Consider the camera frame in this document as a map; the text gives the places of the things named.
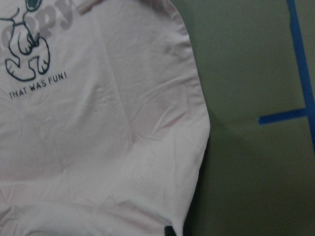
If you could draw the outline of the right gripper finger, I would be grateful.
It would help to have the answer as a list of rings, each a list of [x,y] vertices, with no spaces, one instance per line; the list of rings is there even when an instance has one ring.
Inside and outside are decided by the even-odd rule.
[[[176,233],[172,226],[165,226],[164,227],[164,235],[165,236],[176,236]]]

